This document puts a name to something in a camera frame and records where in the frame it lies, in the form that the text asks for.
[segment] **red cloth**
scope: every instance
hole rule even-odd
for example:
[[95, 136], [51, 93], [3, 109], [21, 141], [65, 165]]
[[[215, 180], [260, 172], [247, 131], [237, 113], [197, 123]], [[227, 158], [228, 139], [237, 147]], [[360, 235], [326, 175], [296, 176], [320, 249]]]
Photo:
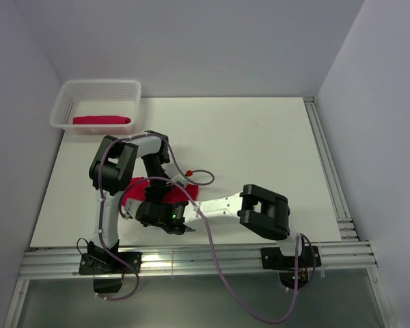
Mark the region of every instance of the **red cloth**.
[[[137, 182], [138, 180], [143, 179], [141, 178], [133, 178], [131, 180], [131, 184], [134, 182]], [[126, 200], [128, 198], [133, 198], [134, 200], [145, 200], [146, 197], [144, 196], [144, 189], [149, 185], [149, 181], [143, 181], [142, 183], [137, 184], [135, 187], [133, 187], [130, 191], [126, 193], [126, 195], [123, 197], [123, 202], [122, 205], [126, 205]], [[188, 184], [187, 187], [185, 188], [187, 192], [190, 194], [190, 196], [196, 200], [197, 195], [199, 195], [199, 186], [196, 186], [195, 184]], [[169, 191], [163, 198], [163, 203], [166, 204], [175, 204], [179, 202], [185, 202], [188, 200], [188, 198], [184, 195], [184, 193], [179, 190], [179, 188], [174, 187], [171, 191]]]
[[116, 115], [104, 116], [77, 116], [73, 118], [73, 124], [128, 124], [130, 118]]

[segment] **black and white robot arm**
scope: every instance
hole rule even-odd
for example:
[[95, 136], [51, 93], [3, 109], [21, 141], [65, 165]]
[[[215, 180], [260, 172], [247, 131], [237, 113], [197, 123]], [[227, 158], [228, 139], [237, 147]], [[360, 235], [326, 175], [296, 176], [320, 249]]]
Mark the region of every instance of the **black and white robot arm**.
[[[110, 149], [102, 167], [102, 185], [105, 195], [103, 206], [102, 237], [106, 247], [112, 253], [118, 253], [118, 205], [124, 190], [128, 187], [135, 166], [135, 160], [142, 158], [149, 177], [169, 178], [162, 164], [169, 162], [167, 144], [151, 133], [147, 137], [132, 142], [118, 142]], [[98, 189], [98, 171], [103, 154], [115, 137], [106, 136], [90, 167], [90, 178]], [[163, 197], [173, 185], [162, 180], [151, 180], [145, 190], [143, 202], [129, 199], [126, 212], [143, 226], [156, 226], [169, 234], [184, 234], [201, 229], [204, 224], [190, 202], [164, 204]], [[277, 241], [283, 255], [295, 254], [296, 228], [289, 223], [290, 209], [288, 200], [283, 195], [270, 190], [246, 184], [241, 193], [197, 203], [210, 223], [240, 223], [257, 235]], [[88, 255], [107, 266], [111, 257], [100, 244], [99, 233], [100, 206], [97, 205], [94, 235], [88, 245]]]

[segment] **metal frame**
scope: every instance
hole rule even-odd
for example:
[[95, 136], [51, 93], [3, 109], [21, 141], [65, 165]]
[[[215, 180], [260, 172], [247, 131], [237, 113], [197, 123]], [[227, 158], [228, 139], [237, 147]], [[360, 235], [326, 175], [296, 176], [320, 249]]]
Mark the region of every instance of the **metal frame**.
[[[342, 242], [317, 243], [325, 270], [367, 269], [372, 282], [379, 282], [377, 262], [370, 243], [359, 241], [354, 223], [349, 215], [336, 169], [323, 133], [314, 97], [304, 98], [305, 108], [312, 126], [320, 161], [329, 188], [331, 201], [338, 221]], [[218, 245], [217, 257], [225, 273], [258, 273], [262, 271], [260, 248], [273, 244]], [[120, 251], [140, 251], [143, 253], [141, 272], [143, 276], [158, 275], [208, 275], [216, 274], [208, 246], [199, 247], [121, 247]], [[92, 279], [93, 276], [78, 275], [80, 254], [73, 248], [36, 249], [24, 255], [18, 274], [18, 281], [6, 318], [5, 327], [15, 327], [18, 323], [25, 294], [33, 279]], [[101, 275], [115, 277], [118, 275]], [[386, 327], [395, 327], [394, 317], [381, 284], [374, 284], [374, 293], [383, 322]]]

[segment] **black mounting base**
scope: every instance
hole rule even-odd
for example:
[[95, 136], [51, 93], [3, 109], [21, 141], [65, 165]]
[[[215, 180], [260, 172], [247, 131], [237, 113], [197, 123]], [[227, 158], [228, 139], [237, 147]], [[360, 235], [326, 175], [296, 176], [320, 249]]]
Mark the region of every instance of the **black mounting base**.
[[[320, 261], [319, 250], [317, 246], [313, 246], [314, 253], [316, 254], [316, 263], [313, 263], [312, 250], [310, 246], [304, 246], [301, 256], [299, 256], [299, 267], [308, 268], [313, 266], [320, 267], [322, 262]], [[265, 247], [261, 249], [262, 268], [268, 270], [280, 270], [291, 271], [295, 269], [295, 257], [282, 255], [279, 247]]]
[[[118, 253], [118, 257], [121, 258], [123, 261], [128, 263], [131, 267], [133, 267], [136, 272], [139, 272], [141, 266], [141, 253], [138, 251], [128, 251], [128, 252], [120, 252]], [[81, 257], [81, 263], [79, 265], [79, 275], [115, 275], [115, 274], [122, 274], [123, 268], [119, 265], [115, 268], [112, 268], [110, 271], [102, 270], [97, 266], [97, 260], [88, 256], [88, 253], [84, 253]], [[124, 268], [125, 274], [133, 273], [129, 268]]]

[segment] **wall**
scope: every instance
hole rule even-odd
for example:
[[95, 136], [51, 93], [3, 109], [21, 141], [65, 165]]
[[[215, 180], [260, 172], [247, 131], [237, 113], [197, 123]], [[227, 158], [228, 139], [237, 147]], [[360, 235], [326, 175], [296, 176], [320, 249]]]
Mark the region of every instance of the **wall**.
[[364, 0], [15, 0], [63, 81], [144, 96], [313, 96]]
[[410, 1], [365, 2], [318, 107], [358, 232], [410, 327]]
[[59, 78], [10, 0], [0, 0], [0, 327], [61, 133], [49, 126]]

